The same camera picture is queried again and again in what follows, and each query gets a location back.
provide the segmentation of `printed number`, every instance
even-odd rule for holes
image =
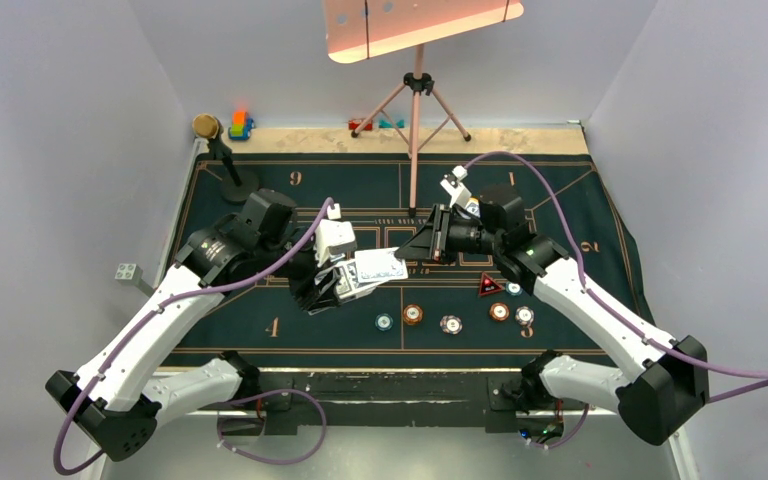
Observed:
[[[275,320],[272,320],[272,325],[269,326],[269,328],[266,329],[267,332],[271,333],[269,335],[272,338],[275,338],[278,336],[278,317],[275,317]]]
[[[599,253],[599,242],[581,242],[581,251]]]

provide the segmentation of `robotic arm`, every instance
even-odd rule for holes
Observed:
[[[478,215],[469,213],[465,177],[462,167],[444,177],[441,185],[451,202],[435,205],[425,226],[395,256],[448,264],[458,252],[491,255],[508,281],[561,312],[618,366],[548,351],[523,368],[518,389],[503,393],[522,410],[548,407],[556,398],[596,405],[618,413],[642,440],[662,444],[707,403],[707,371],[665,355],[597,304],[582,289],[577,262],[548,237],[529,231],[523,201],[511,186],[489,187],[478,196]],[[585,278],[590,290],[639,326],[646,339],[707,360],[696,339],[676,341]]]
[[[119,352],[74,419],[113,461],[136,453],[157,428],[175,418],[206,405],[262,393],[260,371],[233,351],[188,372],[152,379],[163,359],[226,294],[189,297],[165,309],[158,305],[184,292],[252,277],[274,264],[291,248],[295,207],[280,193],[260,190],[240,213],[190,235],[157,290],[119,335],[76,372],[58,371],[49,378],[46,390],[68,411],[98,376],[108,354],[147,313],[157,312]],[[290,293],[303,310],[315,314],[340,306],[387,281],[359,281],[357,260],[347,258],[357,248],[354,233],[351,223],[341,221],[338,205],[329,209],[328,219],[320,222],[315,235],[312,244],[276,271],[289,279]],[[376,250],[366,256],[388,254],[392,258],[391,251]]]

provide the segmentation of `black stand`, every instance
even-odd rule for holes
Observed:
[[[231,148],[222,142],[221,135],[222,131],[220,130],[214,138],[208,139],[208,155],[211,160],[221,160],[228,172],[222,178],[222,185],[219,189],[222,199],[232,205],[242,205],[246,203],[249,195],[260,188],[260,179],[251,170],[237,170],[231,160]]]

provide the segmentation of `wall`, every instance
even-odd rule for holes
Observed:
[[[768,370],[768,2],[658,2],[586,132],[656,320]],[[702,478],[768,478],[768,389],[688,429]]]
[[[112,273],[156,270],[188,129],[125,0],[0,6],[0,478],[56,477],[43,386],[141,303]]]
[[[404,50],[341,65],[326,53],[322,0],[131,0],[188,116],[260,126],[343,124],[368,114],[413,68]],[[504,25],[426,48],[426,67],[466,125],[515,126],[589,117],[655,0],[524,0]],[[409,117],[406,93],[388,111]],[[423,102],[427,124],[442,120]]]

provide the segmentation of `deck of cards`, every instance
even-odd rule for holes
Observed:
[[[396,249],[397,247],[356,251],[354,255],[358,281],[370,283],[408,278],[405,261],[394,255]]]

